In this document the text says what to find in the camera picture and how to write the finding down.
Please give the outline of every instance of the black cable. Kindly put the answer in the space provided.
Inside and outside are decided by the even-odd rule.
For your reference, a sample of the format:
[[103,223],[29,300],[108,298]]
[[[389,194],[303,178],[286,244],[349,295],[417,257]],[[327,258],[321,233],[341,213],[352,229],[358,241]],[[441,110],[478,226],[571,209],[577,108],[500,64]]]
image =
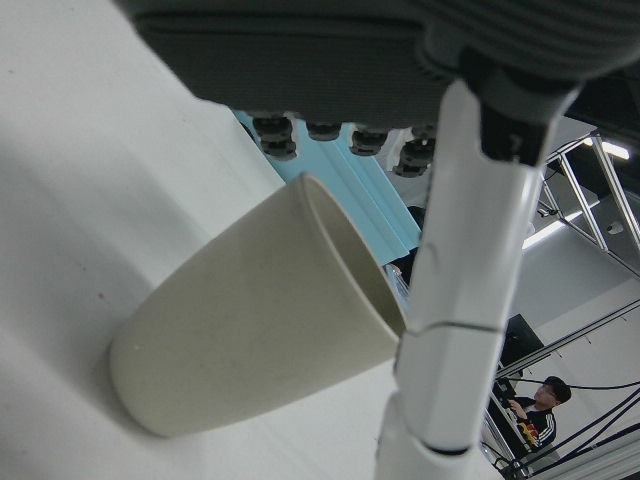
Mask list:
[[[496,380],[512,380],[514,382],[527,382],[527,383],[539,383],[541,385],[548,385],[540,380],[526,380],[524,378],[513,378],[513,377],[499,377]],[[640,385],[640,380],[637,382],[627,383],[625,385],[613,385],[611,387],[585,387],[582,385],[567,385],[569,388],[575,388],[576,390],[620,390],[622,388],[636,387]]]
[[547,178],[544,179],[544,181],[548,181],[551,177],[553,177],[556,173],[558,173],[558,170],[553,170],[553,173],[551,175],[549,175]]
[[[599,418],[595,419],[593,422],[591,422],[590,424],[588,424],[586,427],[583,427],[582,429],[578,430],[576,433],[574,433],[573,435],[567,437],[566,439],[564,439],[562,442],[560,442],[558,445],[554,445],[553,448],[545,451],[543,454],[535,456],[534,458],[532,458],[531,460],[528,460],[527,462],[525,462],[524,464],[522,464],[522,467],[526,467],[528,465],[531,465],[533,462],[536,462],[538,460],[540,460],[542,457],[545,457],[547,455],[549,455],[552,452],[555,452],[556,450],[558,450],[560,447],[565,446],[567,443],[569,443],[571,440],[573,440],[576,437],[579,437],[580,435],[582,435],[584,432],[586,432],[587,430],[591,429],[592,427],[594,427],[595,425],[599,424],[600,422],[602,422],[605,418],[607,418],[608,416],[612,415],[613,413],[615,413],[617,410],[619,410],[620,408],[624,407],[624,405],[626,403],[629,403],[630,401],[633,400],[633,397],[635,397],[636,395],[638,395],[640,393],[640,388],[636,389],[631,395],[629,395],[627,398],[625,398],[624,400],[622,400],[620,403],[618,403],[617,405],[615,405],[613,408],[611,408],[608,412],[605,412],[603,415],[601,415]],[[522,458],[516,459],[513,462],[520,462],[522,460]]]
[[622,417],[622,415],[627,413],[629,410],[631,410],[633,407],[635,407],[638,403],[640,403],[640,397],[636,398],[633,402],[631,402],[629,405],[627,405],[618,415],[613,417],[609,421],[609,423],[607,423],[604,427],[602,427],[598,431],[598,433],[593,435],[589,440],[587,440],[586,442],[582,443],[580,446],[578,446],[578,447],[574,448],[573,450],[571,450],[563,458],[567,458],[567,457],[571,458],[574,455],[578,454],[580,452],[580,450],[582,450],[585,446],[587,446],[589,443],[593,442],[596,438],[598,438],[600,435],[602,435],[607,428],[609,428],[611,425],[613,425],[617,420],[620,419],[620,417]]
[[[611,425],[613,425],[613,423],[615,423],[620,417],[622,417],[622,415],[624,415],[625,413],[627,413],[627,411],[629,411],[631,408],[633,408],[638,402],[640,402],[640,398],[636,398],[636,400],[631,405],[628,405],[622,412],[620,412],[618,415],[616,415],[615,418],[611,419],[611,421],[609,421],[609,423],[607,423],[604,427],[602,427],[600,429],[600,431],[598,431],[598,433],[593,435],[589,440],[584,442],[579,447],[574,448],[573,450],[571,450],[569,453],[567,453],[564,457],[562,457],[557,462],[552,463],[551,465],[547,465],[546,467],[541,468],[540,470],[537,470],[535,472],[535,475],[537,475],[539,473],[542,473],[542,472],[546,472],[550,468],[553,468],[553,467],[555,467],[557,465],[560,465],[561,463],[568,462],[569,460],[572,460],[573,458],[575,458],[575,457],[577,457],[579,455],[582,455],[583,453],[586,453],[587,451],[589,451],[590,449],[583,448],[583,447],[585,447],[589,442],[592,442],[593,440],[598,438],[607,428],[609,428]],[[612,437],[617,437],[617,435],[619,435],[620,433],[621,432],[618,432],[618,433],[612,435]],[[600,445],[598,445],[597,443],[595,445],[591,445],[591,449],[597,448],[598,446],[600,446]]]
[[502,472],[502,470],[506,467],[503,468],[499,468],[498,467],[498,462],[504,462],[507,465],[509,465],[510,460],[508,458],[505,458],[502,456],[502,454],[497,451],[495,448],[493,448],[491,445],[485,443],[485,442],[480,442],[480,445],[484,446],[485,448],[488,448],[489,450],[491,450],[495,455],[496,455],[496,459],[495,461],[491,464],[491,466],[493,468],[495,468],[498,472]]

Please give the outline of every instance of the wire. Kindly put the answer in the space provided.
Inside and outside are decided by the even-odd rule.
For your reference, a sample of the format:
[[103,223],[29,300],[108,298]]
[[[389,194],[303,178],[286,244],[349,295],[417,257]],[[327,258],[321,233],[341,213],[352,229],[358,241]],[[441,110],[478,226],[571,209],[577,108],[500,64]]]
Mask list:
[[[513,378],[513,377],[499,377],[496,380],[512,380],[514,382],[527,382],[527,383],[539,383],[541,385],[547,385],[545,382],[541,382],[540,380],[527,380],[524,378]],[[583,385],[567,385],[567,387],[575,388],[576,390],[620,390],[622,388],[636,387],[640,385],[640,380],[637,382],[627,383],[625,385],[613,385],[611,387],[585,387]]]
[[495,453],[496,455],[496,460],[491,464],[491,466],[493,468],[495,468],[498,471],[501,471],[501,468],[498,468],[498,462],[505,462],[507,465],[509,465],[510,460],[508,458],[505,458],[504,456],[502,456],[502,454],[497,451],[495,448],[493,448],[491,445],[485,443],[485,442],[480,442],[480,445],[482,445],[485,448],[488,448],[489,450],[491,450],[493,453]]
[[602,427],[600,430],[598,430],[598,433],[593,435],[589,440],[587,440],[586,442],[582,443],[580,446],[574,448],[569,453],[567,453],[564,458],[567,458],[567,457],[571,458],[574,455],[580,453],[580,450],[582,450],[585,446],[587,446],[589,443],[593,442],[596,438],[598,438],[600,435],[602,435],[607,428],[609,428],[611,425],[613,425],[617,420],[620,419],[620,417],[622,417],[625,413],[627,413],[629,410],[631,410],[633,407],[635,407],[638,403],[640,403],[640,397],[636,398],[633,402],[631,402],[629,405],[627,405],[618,415],[613,417],[609,421],[609,423],[607,423],[604,427]]
[[544,179],[544,181],[548,181],[551,177],[553,177],[556,173],[558,173],[558,170],[554,170],[553,173],[551,175],[549,175],[547,178]]

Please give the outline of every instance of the white robotic arm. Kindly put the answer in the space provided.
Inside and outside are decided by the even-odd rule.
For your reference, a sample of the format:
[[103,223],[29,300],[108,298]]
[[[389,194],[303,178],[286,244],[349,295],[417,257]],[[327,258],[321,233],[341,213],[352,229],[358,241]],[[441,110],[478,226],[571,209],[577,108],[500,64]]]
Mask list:
[[477,448],[541,178],[541,167],[488,158],[480,122],[479,100],[456,81],[442,103],[376,480],[461,480]]

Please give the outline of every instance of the black joint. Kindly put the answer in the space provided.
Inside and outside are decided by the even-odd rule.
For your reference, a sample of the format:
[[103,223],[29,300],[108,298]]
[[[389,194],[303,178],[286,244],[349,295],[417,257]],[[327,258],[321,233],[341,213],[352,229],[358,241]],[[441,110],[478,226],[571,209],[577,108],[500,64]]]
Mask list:
[[283,142],[291,137],[293,127],[287,117],[254,118],[255,128],[260,140],[266,142]]
[[340,135],[340,123],[307,122],[309,137],[318,142],[330,142]]
[[351,137],[351,153],[361,157],[372,156],[380,152],[387,141],[388,131],[359,129]]
[[296,157],[296,144],[291,139],[283,142],[268,142],[262,140],[260,147],[264,153],[278,160],[291,160]]
[[547,125],[514,120],[482,105],[482,151],[493,159],[535,166],[547,135]]
[[439,455],[446,455],[448,457],[456,457],[458,455],[464,455],[465,453],[467,453],[469,451],[469,447],[467,448],[462,448],[460,450],[441,450],[439,448],[433,448],[430,447],[429,445],[427,445],[426,443],[423,443],[423,445],[428,448],[429,450],[431,450],[434,453],[437,453]]
[[401,177],[418,177],[433,162],[436,141],[433,138],[417,138],[406,142],[400,150],[400,161],[393,172]]

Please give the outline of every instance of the ceiling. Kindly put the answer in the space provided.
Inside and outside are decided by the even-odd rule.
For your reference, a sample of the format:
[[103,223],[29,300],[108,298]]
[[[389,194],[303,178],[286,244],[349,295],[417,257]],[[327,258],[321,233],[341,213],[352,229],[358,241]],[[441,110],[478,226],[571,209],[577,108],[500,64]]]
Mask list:
[[[605,140],[629,150],[629,160],[612,157],[622,186],[640,194],[640,62],[587,82],[567,116],[598,127]],[[591,149],[571,152],[581,185],[599,197],[609,194]]]

